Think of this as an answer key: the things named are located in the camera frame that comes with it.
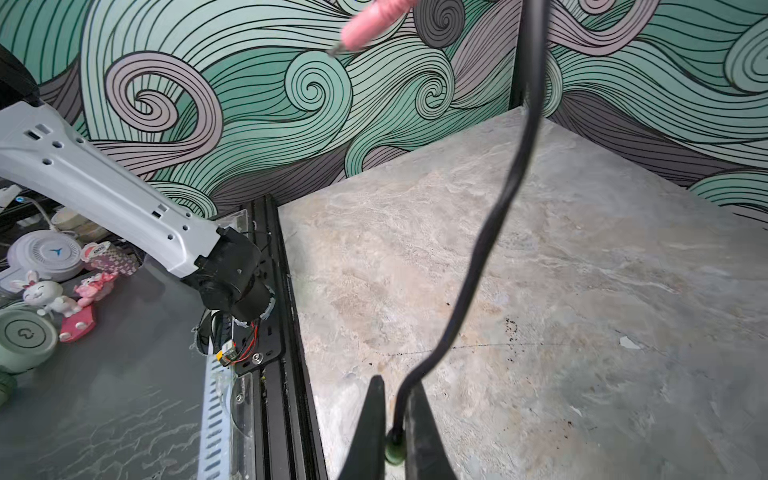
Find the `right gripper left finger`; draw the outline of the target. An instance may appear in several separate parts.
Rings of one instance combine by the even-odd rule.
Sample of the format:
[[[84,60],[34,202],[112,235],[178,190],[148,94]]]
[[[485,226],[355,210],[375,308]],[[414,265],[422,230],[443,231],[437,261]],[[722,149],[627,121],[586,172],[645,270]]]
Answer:
[[[386,403],[385,382],[371,378],[355,433],[339,480],[385,478]]]

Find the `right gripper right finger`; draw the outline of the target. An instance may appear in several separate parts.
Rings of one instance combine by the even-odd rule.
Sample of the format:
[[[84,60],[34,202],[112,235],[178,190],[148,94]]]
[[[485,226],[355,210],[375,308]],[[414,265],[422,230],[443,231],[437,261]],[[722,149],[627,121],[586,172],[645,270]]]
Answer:
[[[408,398],[404,434],[406,480],[457,479],[421,383],[413,388]]]

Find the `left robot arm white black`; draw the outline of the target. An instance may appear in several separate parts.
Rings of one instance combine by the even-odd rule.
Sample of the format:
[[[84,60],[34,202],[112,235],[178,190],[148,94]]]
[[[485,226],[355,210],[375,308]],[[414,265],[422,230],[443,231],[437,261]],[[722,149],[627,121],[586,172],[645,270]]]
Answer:
[[[257,323],[274,308],[251,240],[173,204],[90,145],[42,101],[29,71],[7,49],[1,51],[1,176],[136,245],[197,290],[210,310]]]

